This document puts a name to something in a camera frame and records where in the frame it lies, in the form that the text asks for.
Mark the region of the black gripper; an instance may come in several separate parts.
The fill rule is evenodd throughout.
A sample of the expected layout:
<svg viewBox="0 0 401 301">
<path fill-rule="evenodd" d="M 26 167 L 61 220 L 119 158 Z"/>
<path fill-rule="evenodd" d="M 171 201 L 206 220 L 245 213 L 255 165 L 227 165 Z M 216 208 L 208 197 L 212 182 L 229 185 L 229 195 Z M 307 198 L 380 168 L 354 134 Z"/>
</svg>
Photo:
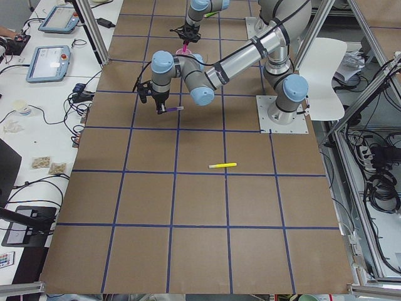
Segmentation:
<svg viewBox="0 0 401 301">
<path fill-rule="evenodd" d="M 152 98 L 155 100 L 157 114 L 166 113 L 165 101 L 169 97 L 169 87 L 152 85 Z"/>
<path fill-rule="evenodd" d="M 180 27 L 180 38 L 182 40 L 200 40 L 200 26 L 185 23 Z"/>
</svg>

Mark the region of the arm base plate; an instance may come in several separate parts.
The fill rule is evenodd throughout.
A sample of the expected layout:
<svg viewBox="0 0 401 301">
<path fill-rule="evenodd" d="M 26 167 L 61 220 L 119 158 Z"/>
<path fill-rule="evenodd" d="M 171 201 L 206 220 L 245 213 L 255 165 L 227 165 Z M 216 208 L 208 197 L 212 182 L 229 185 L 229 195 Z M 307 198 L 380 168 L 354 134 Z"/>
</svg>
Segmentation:
<svg viewBox="0 0 401 301">
<path fill-rule="evenodd" d="M 259 17 L 246 17 L 245 23 L 248 39 L 263 33 L 267 28 L 267 25 Z"/>
<path fill-rule="evenodd" d="M 308 134 L 303 106 L 295 112 L 282 112 L 276 106 L 275 95 L 257 95 L 259 128 L 262 134 Z"/>
</svg>

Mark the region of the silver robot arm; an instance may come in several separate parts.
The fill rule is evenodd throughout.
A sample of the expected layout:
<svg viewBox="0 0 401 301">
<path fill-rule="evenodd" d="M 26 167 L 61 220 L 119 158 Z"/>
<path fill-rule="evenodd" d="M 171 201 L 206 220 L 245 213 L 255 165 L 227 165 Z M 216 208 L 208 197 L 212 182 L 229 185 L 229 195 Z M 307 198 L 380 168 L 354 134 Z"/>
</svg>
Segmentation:
<svg viewBox="0 0 401 301">
<path fill-rule="evenodd" d="M 150 62 L 151 80 L 145 88 L 138 88 L 142 103 L 151 96 L 155 100 L 156 112 L 169 111 L 165 102 L 170 94 L 173 78 L 181 78 L 193 101 L 200 106 L 209 105 L 214 92 L 228 84 L 244 70 L 262 59 L 266 59 L 264 77 L 279 97 L 280 112 L 292 112 L 296 104 L 305 99 L 308 91 L 306 80 L 294 74 L 288 47 L 306 28 L 311 16 L 309 1 L 258 1 L 259 18 L 264 29 L 250 37 L 247 43 L 219 61 L 209 65 L 201 55 L 177 55 L 168 51 L 157 51 Z"/>
<path fill-rule="evenodd" d="M 186 43 L 196 43 L 200 40 L 201 21 L 205 14 L 220 12 L 229 7 L 230 0 L 191 0 L 185 23 L 177 28 L 179 38 Z"/>
</svg>

